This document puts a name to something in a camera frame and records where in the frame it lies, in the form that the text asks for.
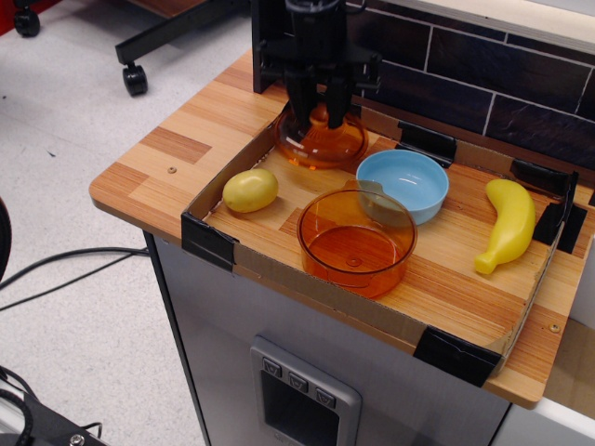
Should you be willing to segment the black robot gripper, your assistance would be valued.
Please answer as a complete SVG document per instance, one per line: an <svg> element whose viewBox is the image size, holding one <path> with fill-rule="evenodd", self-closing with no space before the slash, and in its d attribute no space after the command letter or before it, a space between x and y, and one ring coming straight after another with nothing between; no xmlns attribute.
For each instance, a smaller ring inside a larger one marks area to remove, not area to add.
<svg viewBox="0 0 595 446"><path fill-rule="evenodd" d="M377 90L380 85L381 55L348 37L348 20L366 6L365 1L353 6L347 1L258 1L257 92L284 78L291 109L307 128L317 106L311 75L326 85L328 127L342 126L351 86Z"/></svg>

